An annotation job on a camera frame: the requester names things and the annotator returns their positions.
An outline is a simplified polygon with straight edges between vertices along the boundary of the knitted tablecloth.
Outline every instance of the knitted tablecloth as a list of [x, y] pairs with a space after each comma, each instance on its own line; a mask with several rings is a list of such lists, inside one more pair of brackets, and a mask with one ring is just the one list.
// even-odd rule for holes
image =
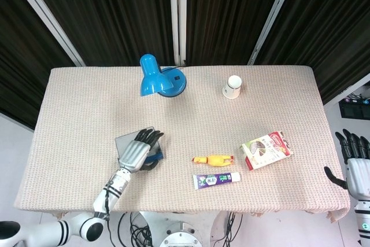
[[[165, 158], [131, 175], [116, 211], [264, 213], [283, 209], [349, 210], [323, 104], [309, 67], [212, 66], [181, 69], [187, 87], [175, 98], [140, 96], [139, 67], [58, 68], [51, 72], [15, 206], [32, 211], [92, 211], [117, 169], [114, 139], [154, 126]], [[222, 88], [239, 75], [237, 99]], [[249, 171], [240, 145], [282, 130], [294, 154]], [[235, 164], [194, 164], [194, 156], [230, 154]], [[240, 172], [241, 181], [194, 190], [194, 174]]]

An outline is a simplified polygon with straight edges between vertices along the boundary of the yellow rubber chicken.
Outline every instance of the yellow rubber chicken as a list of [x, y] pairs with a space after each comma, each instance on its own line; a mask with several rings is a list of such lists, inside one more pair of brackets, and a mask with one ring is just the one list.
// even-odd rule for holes
[[234, 156], [197, 156], [193, 158], [195, 163], [208, 163], [211, 166], [227, 166], [234, 164]]

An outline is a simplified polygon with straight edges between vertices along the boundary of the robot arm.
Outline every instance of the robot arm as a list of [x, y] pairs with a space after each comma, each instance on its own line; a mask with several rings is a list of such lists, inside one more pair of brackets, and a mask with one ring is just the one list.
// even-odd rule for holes
[[129, 143], [119, 160], [118, 169], [94, 202], [94, 212], [83, 212], [72, 219], [21, 227], [17, 222], [0, 222], [0, 247], [13, 247], [24, 242], [26, 247], [51, 247], [66, 244], [72, 235], [87, 241], [97, 240], [109, 221], [109, 213], [121, 197], [130, 175], [143, 166], [149, 150], [163, 135], [159, 131], [141, 130]]
[[362, 247], [370, 247], [370, 143], [364, 137], [343, 130], [346, 138], [336, 132], [346, 164], [347, 181], [336, 178], [328, 167], [324, 167], [328, 179], [358, 200], [354, 211]]

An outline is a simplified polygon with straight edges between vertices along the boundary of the toothpaste tube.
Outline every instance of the toothpaste tube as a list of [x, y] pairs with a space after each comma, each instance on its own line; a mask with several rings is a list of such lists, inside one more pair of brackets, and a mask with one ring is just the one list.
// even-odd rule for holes
[[202, 189], [224, 183], [239, 182], [241, 175], [239, 172], [214, 174], [214, 175], [193, 175], [195, 189]]

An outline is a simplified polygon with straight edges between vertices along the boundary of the cardboard box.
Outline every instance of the cardboard box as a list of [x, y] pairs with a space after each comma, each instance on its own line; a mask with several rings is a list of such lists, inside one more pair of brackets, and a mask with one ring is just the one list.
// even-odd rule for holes
[[282, 131], [248, 141], [240, 148], [249, 170], [261, 168], [293, 154]]

